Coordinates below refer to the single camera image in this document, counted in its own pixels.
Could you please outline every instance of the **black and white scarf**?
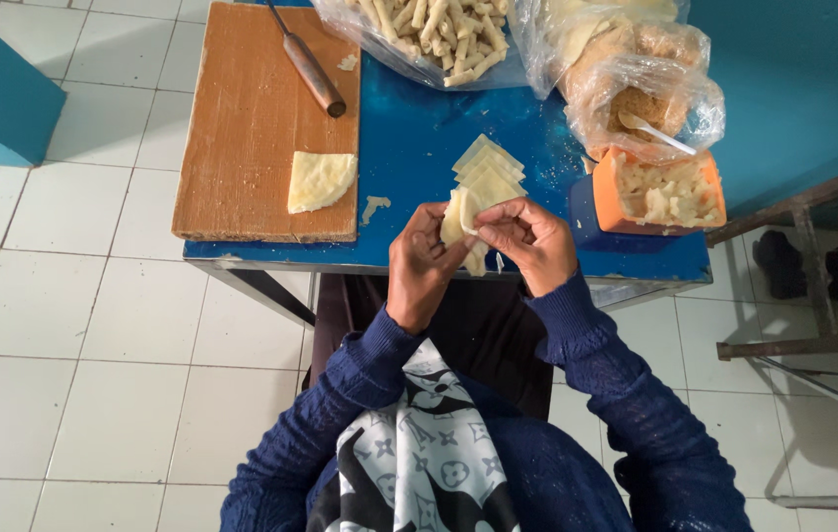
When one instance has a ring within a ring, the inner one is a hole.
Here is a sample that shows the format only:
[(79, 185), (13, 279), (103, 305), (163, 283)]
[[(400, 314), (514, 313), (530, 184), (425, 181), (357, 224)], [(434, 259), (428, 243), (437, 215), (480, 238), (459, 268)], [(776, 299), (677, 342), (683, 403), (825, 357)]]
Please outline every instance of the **black and white scarf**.
[(425, 340), (403, 372), (399, 401), (337, 439), (307, 532), (519, 532), (482, 416), (439, 350)]

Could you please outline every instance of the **sleeve cuff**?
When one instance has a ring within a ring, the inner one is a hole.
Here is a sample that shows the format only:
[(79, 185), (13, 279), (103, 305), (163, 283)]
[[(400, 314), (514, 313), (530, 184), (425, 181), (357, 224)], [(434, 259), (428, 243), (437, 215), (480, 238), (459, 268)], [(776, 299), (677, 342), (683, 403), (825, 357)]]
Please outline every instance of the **sleeve cuff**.
[(547, 350), (541, 355), (547, 363), (564, 367), (602, 349), (615, 336), (615, 322), (593, 306), (580, 268), (550, 293), (525, 302), (547, 329)]
[(368, 381), (390, 387), (402, 378), (403, 365), (425, 340), (425, 332), (418, 335), (403, 331), (386, 313), (386, 305), (362, 334), (350, 333), (343, 339), (351, 361)]
[(590, 287), (583, 279), (580, 268), (570, 275), (567, 282), (548, 294), (525, 299), (529, 307), (544, 322), (548, 336), (583, 336), (591, 333), (597, 324)]

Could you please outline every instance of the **wooden cutting board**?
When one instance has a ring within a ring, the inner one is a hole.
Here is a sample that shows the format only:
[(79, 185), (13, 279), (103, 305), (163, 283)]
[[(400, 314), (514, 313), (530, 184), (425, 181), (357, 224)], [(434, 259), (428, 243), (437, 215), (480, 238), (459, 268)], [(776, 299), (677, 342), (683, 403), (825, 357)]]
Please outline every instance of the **wooden cutting board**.
[[(357, 153), (359, 47), (329, 35), (311, 7), (279, 7), (335, 81), (347, 112), (325, 113), (282, 46), (268, 6), (214, 2), (202, 60), (172, 233), (191, 240), (317, 242), (356, 240), (356, 181), (336, 203), (288, 214), (295, 151)], [(357, 58), (351, 72), (337, 67)]]

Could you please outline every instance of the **wooden handle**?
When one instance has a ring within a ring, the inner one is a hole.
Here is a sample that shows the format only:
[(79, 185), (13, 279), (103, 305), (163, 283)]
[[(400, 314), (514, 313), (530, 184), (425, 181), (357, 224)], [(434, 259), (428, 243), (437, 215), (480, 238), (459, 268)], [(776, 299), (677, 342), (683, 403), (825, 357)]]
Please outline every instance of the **wooden handle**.
[(337, 87), (327, 77), (314, 54), (310, 53), (310, 48), (300, 37), (293, 33), (285, 35), (285, 52), (298, 69), (301, 79), (304, 79), (314, 99), (328, 115), (337, 118), (347, 112), (347, 104), (343, 101), (341, 93), (337, 91)]

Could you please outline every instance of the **table leg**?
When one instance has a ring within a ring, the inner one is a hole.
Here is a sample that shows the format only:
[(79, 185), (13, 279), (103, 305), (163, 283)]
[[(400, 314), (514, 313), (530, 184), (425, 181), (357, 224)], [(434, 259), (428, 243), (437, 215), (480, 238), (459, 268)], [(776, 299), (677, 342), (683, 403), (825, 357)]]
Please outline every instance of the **table leg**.
[(224, 268), (212, 260), (188, 260), (203, 272), (271, 308), (298, 325), (314, 325), (314, 312), (263, 270)]

